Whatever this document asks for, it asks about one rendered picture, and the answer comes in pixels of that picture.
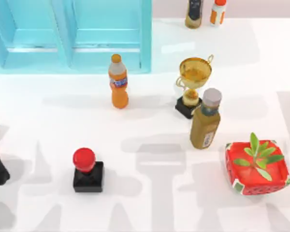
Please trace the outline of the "orange soda bottle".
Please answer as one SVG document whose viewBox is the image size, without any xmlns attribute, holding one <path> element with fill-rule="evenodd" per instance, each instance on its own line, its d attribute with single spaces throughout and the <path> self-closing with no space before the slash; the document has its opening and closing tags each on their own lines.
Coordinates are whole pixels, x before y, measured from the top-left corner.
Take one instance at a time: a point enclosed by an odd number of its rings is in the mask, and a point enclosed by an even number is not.
<svg viewBox="0 0 290 232">
<path fill-rule="evenodd" d="M 123 109 L 129 103 L 126 92 L 128 76 L 126 66 L 123 64 L 121 55 L 113 54 L 108 69 L 110 87 L 112 90 L 112 104 L 115 108 Z"/>
</svg>

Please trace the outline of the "olive bottle with grey cap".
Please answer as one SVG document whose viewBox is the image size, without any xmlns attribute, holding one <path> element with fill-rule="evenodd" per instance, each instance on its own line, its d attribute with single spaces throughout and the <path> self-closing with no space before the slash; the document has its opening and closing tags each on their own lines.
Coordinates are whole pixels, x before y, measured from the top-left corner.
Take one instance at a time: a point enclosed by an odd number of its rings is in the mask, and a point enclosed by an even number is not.
<svg viewBox="0 0 290 232">
<path fill-rule="evenodd" d="M 190 131 L 190 141 L 194 148 L 206 149 L 211 145 L 220 123 L 221 100 L 222 94 L 218 89 L 204 91 L 201 106 L 194 111 Z"/>
</svg>

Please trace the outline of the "gold trophy cup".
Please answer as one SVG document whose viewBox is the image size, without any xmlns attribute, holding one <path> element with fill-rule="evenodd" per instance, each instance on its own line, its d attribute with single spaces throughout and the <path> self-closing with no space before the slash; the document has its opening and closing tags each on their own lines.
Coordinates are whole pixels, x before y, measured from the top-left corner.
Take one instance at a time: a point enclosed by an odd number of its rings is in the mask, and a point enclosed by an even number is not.
<svg viewBox="0 0 290 232">
<path fill-rule="evenodd" d="M 175 109 L 187 119 L 193 118 L 194 111 L 202 103 L 197 89 L 203 87 L 209 79 L 213 58 L 213 55 L 207 59 L 187 58 L 180 63 L 180 76 L 175 84 L 183 88 L 183 94 L 177 99 Z"/>
</svg>

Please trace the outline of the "black bottle with red cap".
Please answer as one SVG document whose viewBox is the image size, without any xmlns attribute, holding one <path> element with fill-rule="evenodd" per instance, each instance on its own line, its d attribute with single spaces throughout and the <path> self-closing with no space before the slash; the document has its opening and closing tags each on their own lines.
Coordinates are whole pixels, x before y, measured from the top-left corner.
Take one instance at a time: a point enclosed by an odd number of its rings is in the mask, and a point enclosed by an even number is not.
<svg viewBox="0 0 290 232">
<path fill-rule="evenodd" d="M 95 153 L 86 147 L 73 154 L 75 166 L 73 188 L 76 193 L 101 193 L 103 191 L 104 163 L 96 161 Z"/>
</svg>

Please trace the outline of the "light blue rack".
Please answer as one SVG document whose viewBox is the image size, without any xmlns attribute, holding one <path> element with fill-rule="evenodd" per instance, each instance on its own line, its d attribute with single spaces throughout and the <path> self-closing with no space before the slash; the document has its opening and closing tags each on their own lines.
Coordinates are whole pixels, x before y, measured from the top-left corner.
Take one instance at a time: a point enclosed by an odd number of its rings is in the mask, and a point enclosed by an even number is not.
<svg viewBox="0 0 290 232">
<path fill-rule="evenodd" d="M 151 70 L 152 0 L 0 0 L 0 74 Z"/>
</svg>

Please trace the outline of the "brown bottle with black label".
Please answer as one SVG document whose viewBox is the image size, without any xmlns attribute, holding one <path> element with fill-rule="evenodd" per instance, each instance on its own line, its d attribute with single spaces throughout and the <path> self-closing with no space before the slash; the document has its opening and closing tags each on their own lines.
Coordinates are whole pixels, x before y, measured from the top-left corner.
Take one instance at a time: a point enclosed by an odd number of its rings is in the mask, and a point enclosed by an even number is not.
<svg viewBox="0 0 290 232">
<path fill-rule="evenodd" d="M 203 0 L 188 0 L 188 10 L 185 25 L 190 29 L 201 26 L 203 15 Z"/>
</svg>

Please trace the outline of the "red square plant pot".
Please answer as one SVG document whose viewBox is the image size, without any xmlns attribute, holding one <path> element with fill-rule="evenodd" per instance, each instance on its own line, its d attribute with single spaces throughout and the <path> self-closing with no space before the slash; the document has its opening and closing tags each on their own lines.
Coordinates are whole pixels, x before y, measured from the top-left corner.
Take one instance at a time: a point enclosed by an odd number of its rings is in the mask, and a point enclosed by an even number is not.
<svg viewBox="0 0 290 232">
<path fill-rule="evenodd" d="M 249 142 L 226 144 L 225 163 L 231 186 L 242 195 L 268 194 L 290 184 L 285 156 L 277 142 L 259 140 L 255 133 Z"/>
</svg>

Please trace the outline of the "white and orange bottle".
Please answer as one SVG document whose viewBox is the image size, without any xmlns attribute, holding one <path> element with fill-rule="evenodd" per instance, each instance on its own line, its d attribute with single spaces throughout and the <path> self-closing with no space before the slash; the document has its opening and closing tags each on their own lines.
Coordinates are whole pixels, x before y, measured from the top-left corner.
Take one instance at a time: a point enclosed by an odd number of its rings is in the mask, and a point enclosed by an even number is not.
<svg viewBox="0 0 290 232">
<path fill-rule="evenodd" d="M 226 12 L 227 0 L 214 0 L 210 15 L 210 23 L 212 26 L 218 27 L 223 23 Z"/>
</svg>

